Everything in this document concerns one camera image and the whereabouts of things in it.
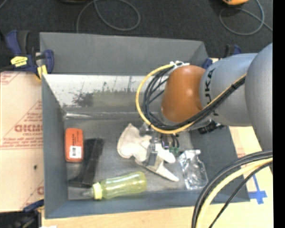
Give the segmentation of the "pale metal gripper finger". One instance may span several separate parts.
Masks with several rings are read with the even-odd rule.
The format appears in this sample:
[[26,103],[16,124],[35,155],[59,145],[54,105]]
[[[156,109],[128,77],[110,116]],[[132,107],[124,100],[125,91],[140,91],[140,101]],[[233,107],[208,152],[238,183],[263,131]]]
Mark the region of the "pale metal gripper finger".
[[152,163],[154,156],[154,144],[150,143],[147,149],[146,163]]
[[157,156],[158,156],[158,152],[151,150],[149,154],[149,165],[150,166],[154,166],[156,164]]

